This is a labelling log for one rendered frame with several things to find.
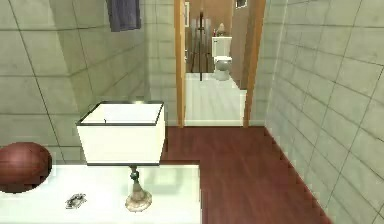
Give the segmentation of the white toilet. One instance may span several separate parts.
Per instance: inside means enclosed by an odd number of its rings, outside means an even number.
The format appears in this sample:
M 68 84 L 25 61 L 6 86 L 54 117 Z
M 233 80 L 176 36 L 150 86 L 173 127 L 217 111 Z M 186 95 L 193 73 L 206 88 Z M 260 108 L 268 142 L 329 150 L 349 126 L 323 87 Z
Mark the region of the white toilet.
M 212 38 L 212 57 L 214 60 L 214 78 L 219 81 L 229 79 L 229 71 L 232 65 L 230 56 L 232 38 L 229 36 L 217 36 Z

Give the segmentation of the wooden door frame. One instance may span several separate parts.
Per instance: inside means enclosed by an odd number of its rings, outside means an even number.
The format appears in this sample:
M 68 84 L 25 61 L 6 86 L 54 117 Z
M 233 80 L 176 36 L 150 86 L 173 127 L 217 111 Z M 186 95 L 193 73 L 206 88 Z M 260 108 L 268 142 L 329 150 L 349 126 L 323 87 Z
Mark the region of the wooden door frame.
M 176 57 L 176 94 L 177 94 L 177 126 L 185 126 L 185 74 L 186 64 L 185 56 L 185 0 L 173 0 L 174 3 L 174 31 L 175 31 L 175 57 Z M 243 59 L 241 69 L 239 70 L 241 78 L 239 84 L 245 87 L 246 99 L 243 115 L 241 117 L 242 126 L 249 127 L 251 120 L 254 81 L 257 76 L 258 53 L 263 31 L 263 18 L 265 12 L 266 0 L 248 0 L 245 9 L 235 9 L 234 13 L 248 13 L 246 19 L 246 39 L 242 42 L 244 45 Z

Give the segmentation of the black floor lamp stand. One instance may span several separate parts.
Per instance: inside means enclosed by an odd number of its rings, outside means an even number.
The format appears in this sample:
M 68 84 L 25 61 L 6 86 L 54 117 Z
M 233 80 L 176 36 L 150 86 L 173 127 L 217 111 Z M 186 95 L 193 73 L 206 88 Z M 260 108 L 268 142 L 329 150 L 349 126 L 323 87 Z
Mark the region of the black floor lamp stand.
M 210 72 L 211 56 L 211 19 L 207 17 L 203 8 L 199 10 L 199 16 L 195 20 L 192 29 L 192 65 L 190 71 L 194 71 L 198 65 L 199 80 L 203 80 L 203 74 Z

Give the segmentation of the brown ball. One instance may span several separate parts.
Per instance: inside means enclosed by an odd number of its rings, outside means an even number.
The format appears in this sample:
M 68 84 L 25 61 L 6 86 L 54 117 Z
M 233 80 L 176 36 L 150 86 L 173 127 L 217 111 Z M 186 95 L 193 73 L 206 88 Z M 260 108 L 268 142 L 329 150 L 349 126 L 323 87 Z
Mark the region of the brown ball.
M 0 191 L 24 193 L 41 185 L 52 170 L 52 156 L 34 142 L 16 142 L 0 148 Z

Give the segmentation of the white square-shade table lamp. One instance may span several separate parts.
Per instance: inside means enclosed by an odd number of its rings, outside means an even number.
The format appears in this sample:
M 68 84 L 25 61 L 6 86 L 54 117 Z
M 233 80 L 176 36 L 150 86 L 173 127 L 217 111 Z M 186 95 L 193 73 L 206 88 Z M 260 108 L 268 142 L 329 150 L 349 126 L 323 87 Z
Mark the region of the white square-shade table lamp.
M 125 207 L 142 212 L 152 195 L 140 185 L 140 166 L 157 166 L 165 143 L 162 101 L 101 101 L 76 122 L 89 166 L 127 166 L 133 181 Z

